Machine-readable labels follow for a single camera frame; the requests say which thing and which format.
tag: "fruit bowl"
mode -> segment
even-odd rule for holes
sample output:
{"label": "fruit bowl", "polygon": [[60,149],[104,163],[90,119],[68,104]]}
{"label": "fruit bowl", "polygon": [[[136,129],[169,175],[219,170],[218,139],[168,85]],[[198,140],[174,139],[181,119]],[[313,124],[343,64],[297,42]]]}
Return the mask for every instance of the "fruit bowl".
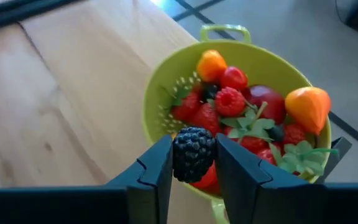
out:
{"label": "fruit bowl", "polygon": [[[211,30],[233,30],[244,35],[242,42],[236,40],[209,40]],[[197,62],[206,50],[217,50],[227,64],[247,71],[250,85],[266,85],[272,87],[283,96],[292,90],[311,86],[311,83],[294,66],[268,50],[252,45],[249,32],[241,26],[208,25],[201,29],[201,42],[185,47],[166,58],[154,71],[145,91],[142,112],[144,133],[151,144],[157,142],[165,134],[177,133],[184,124],[173,119],[167,108],[172,102],[172,95],[178,85],[189,88],[199,81],[194,72]],[[315,139],[317,147],[331,147],[331,128],[327,118],[323,130]],[[326,165],[329,153],[325,154]],[[303,177],[309,182],[316,181],[318,176]],[[213,201],[214,210],[221,210],[215,214],[218,223],[222,223],[223,201],[216,195],[208,194],[185,184],[199,195]]]}

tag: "wooden table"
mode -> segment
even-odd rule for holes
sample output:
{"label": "wooden table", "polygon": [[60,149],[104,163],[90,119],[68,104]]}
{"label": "wooden table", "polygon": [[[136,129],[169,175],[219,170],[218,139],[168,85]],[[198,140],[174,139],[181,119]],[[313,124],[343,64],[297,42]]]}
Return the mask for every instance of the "wooden table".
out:
{"label": "wooden table", "polygon": [[[91,0],[0,29],[0,187],[99,185],[149,144],[146,80],[196,42],[149,0]],[[214,223],[173,181],[169,223]]]}

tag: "orange fruit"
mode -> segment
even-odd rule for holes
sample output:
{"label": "orange fruit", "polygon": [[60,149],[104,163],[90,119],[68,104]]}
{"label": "orange fruit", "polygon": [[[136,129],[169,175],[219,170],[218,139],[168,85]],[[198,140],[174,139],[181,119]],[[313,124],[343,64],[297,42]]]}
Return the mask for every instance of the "orange fruit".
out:
{"label": "orange fruit", "polygon": [[306,132],[319,135],[331,109],[331,99],[320,88],[303,87],[287,95],[285,109]]}
{"label": "orange fruit", "polygon": [[198,76],[206,83],[218,83],[226,69],[226,62],[216,50],[205,51],[197,64]]}

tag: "floor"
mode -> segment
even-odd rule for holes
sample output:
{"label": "floor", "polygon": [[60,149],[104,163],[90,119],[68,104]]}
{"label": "floor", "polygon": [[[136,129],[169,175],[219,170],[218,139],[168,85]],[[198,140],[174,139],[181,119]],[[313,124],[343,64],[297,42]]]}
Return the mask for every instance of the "floor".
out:
{"label": "floor", "polygon": [[[356,0],[151,0],[196,39],[205,23],[246,27],[255,45],[289,61],[333,100],[333,138],[352,148],[326,179],[358,182],[358,32],[345,26]],[[237,40],[242,37],[228,33]],[[210,38],[222,39],[212,33]]]}

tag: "blackberry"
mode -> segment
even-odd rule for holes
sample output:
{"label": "blackberry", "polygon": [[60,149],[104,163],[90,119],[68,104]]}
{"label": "blackberry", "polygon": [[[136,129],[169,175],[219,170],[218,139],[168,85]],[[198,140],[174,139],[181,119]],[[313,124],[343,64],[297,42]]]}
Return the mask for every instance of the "blackberry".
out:
{"label": "blackberry", "polygon": [[204,128],[183,128],[173,140],[173,176],[181,182],[201,180],[216,156],[216,141]]}
{"label": "blackberry", "polygon": [[206,103],[208,99],[215,100],[215,96],[220,89],[218,85],[204,84],[203,102]]}

